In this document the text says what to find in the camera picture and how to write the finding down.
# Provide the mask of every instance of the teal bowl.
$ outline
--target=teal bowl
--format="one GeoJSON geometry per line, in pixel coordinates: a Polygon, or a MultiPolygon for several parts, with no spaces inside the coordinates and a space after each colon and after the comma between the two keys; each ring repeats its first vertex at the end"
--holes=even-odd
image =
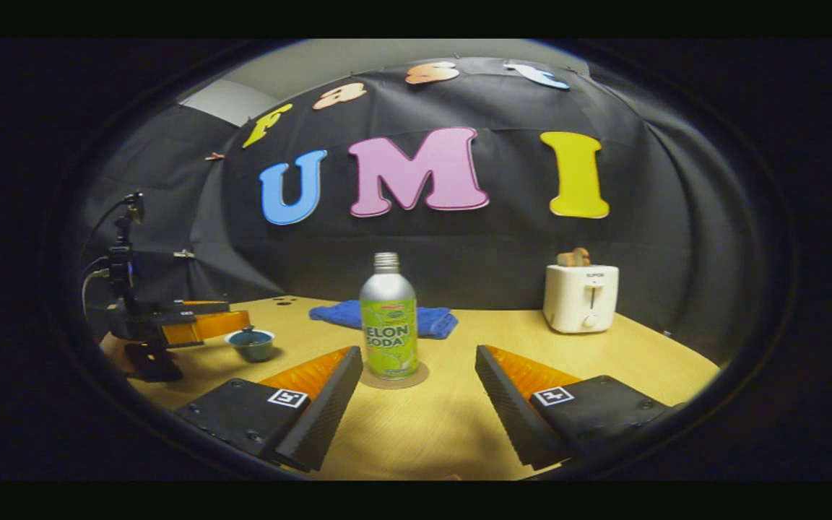
{"type": "Polygon", "coordinates": [[[252,325],[239,332],[227,334],[224,340],[250,363],[265,361],[274,353],[274,332],[254,330],[252,325]]]}

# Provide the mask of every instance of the white ceiling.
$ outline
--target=white ceiling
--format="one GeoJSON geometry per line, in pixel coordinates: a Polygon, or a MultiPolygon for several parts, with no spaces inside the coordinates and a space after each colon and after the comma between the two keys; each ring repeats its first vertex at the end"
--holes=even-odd
{"type": "Polygon", "coordinates": [[[587,74],[581,59],[554,47],[519,39],[323,39],[303,40],[260,56],[223,79],[249,86],[278,101],[313,89],[350,72],[455,55],[524,59],[551,66],[570,66],[587,74]]]}

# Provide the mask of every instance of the wooden table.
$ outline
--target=wooden table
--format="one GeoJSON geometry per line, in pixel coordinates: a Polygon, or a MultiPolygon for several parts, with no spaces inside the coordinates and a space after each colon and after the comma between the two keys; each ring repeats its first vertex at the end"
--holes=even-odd
{"type": "MultiPolygon", "coordinates": [[[[260,381],[327,352],[362,345],[360,330],[311,320],[330,300],[285,296],[234,303],[257,329],[275,333],[277,353],[248,363],[224,337],[176,349],[185,373],[174,383],[131,381],[150,401],[175,409],[229,378],[260,381]]],[[[687,401],[719,372],[674,340],[615,315],[596,334],[553,332],[541,311],[453,310],[458,326],[446,339],[420,339],[427,381],[408,389],[357,385],[317,480],[518,480],[540,472],[519,463],[475,372],[477,345],[492,345],[578,376],[609,375],[663,404],[687,401]]]]}

